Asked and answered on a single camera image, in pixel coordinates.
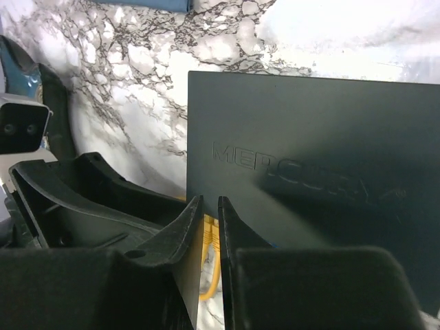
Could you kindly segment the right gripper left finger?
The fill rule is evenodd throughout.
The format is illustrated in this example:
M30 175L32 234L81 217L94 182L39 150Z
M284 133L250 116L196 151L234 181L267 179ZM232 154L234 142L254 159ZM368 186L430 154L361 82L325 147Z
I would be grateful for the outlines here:
M140 247L6 248L2 329L193 329L203 199Z

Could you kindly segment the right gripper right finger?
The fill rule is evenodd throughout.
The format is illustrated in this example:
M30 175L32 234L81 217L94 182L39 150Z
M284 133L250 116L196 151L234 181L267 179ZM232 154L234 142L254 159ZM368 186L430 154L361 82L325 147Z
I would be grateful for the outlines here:
M377 247L282 249L218 200L226 329L420 329L401 265Z

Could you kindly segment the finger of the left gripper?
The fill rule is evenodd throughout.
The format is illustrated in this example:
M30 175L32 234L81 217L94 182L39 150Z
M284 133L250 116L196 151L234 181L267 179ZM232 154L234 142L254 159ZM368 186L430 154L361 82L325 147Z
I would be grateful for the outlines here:
M52 111L47 125L47 142L50 151L58 160L73 159L77 156L69 122L69 92L61 79L46 65L38 65L43 104Z
M21 161L9 174L12 241L20 248L134 250L186 207L127 181L99 153Z

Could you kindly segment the black network switch box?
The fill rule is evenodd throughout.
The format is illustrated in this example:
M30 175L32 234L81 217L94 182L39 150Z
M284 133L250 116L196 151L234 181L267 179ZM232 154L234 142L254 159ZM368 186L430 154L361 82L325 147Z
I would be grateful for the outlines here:
M188 74L186 192L278 248L373 245L439 310L439 86Z

